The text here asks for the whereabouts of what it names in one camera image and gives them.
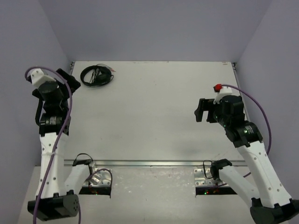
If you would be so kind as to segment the black headset with microphone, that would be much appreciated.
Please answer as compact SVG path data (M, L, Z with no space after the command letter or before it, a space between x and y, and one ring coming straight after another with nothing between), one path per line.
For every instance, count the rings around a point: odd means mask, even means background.
M90 81L85 81L85 76L92 72ZM81 82L87 87L100 87L109 84L114 78L112 71L105 66L92 65L85 68L80 74Z

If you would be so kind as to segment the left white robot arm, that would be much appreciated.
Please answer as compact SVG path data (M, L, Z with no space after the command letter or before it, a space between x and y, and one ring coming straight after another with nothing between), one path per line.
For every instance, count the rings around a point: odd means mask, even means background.
M41 166L35 198L28 202L33 223L80 216L79 193L91 174L92 160L76 162L64 178L65 145L69 137L72 95L80 87L74 77L63 70L44 66L26 70L25 79L34 87L39 99L36 123L41 143Z

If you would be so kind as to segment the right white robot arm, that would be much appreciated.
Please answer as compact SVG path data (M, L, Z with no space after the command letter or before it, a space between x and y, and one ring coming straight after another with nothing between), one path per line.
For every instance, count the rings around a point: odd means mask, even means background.
M214 180L228 184L247 204L256 224L279 224L298 215L299 202L291 197L275 172L257 126L245 119L242 97L223 96L220 100L199 100L194 114L202 121L207 111L207 122L218 123L227 138L245 160L255 181L248 182L227 159L212 162L210 172Z

